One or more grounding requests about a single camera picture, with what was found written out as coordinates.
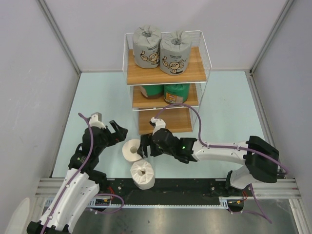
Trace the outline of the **plain white paper roll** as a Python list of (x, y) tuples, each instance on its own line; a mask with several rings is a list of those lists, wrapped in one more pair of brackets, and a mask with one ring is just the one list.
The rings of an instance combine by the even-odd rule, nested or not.
[(122, 147), (122, 154), (128, 162), (136, 162), (142, 159), (142, 156), (137, 153), (140, 146), (140, 139), (131, 139)]

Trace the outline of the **green paper roll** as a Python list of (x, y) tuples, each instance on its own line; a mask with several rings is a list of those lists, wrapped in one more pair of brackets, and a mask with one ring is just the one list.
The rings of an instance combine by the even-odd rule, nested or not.
[(164, 100), (168, 104), (181, 104), (187, 101), (190, 84), (164, 85)]
[(163, 95), (163, 85), (141, 85), (141, 94), (147, 99), (157, 99)]

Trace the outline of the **grey paper roll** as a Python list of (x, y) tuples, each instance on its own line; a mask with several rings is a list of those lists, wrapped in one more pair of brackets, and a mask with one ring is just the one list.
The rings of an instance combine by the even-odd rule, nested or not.
[(166, 34), (160, 42), (161, 71), (177, 76), (188, 67), (191, 55), (192, 38), (183, 30)]
[(159, 65), (161, 31), (153, 25), (144, 25), (133, 34), (133, 55), (140, 68), (153, 69)]

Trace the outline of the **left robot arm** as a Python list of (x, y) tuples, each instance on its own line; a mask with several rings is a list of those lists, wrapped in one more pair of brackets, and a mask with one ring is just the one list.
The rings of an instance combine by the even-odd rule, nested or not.
[(95, 170), (99, 156), (107, 147), (123, 142), (128, 130), (111, 120), (114, 129), (93, 115), (87, 120), (82, 142), (70, 159), (66, 176), (52, 203), (39, 221), (27, 226), (29, 234), (70, 234), (83, 211), (100, 191), (108, 187), (106, 174)]

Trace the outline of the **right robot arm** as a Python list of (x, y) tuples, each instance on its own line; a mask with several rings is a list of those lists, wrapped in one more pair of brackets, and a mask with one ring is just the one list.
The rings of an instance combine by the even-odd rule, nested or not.
[(201, 143), (193, 137), (178, 138), (168, 129), (161, 128), (140, 137), (137, 153), (142, 158), (165, 154), (185, 164), (204, 160), (239, 164), (239, 169), (228, 173), (227, 186), (240, 190), (256, 181), (276, 183), (278, 178), (279, 151), (258, 136), (221, 145)]

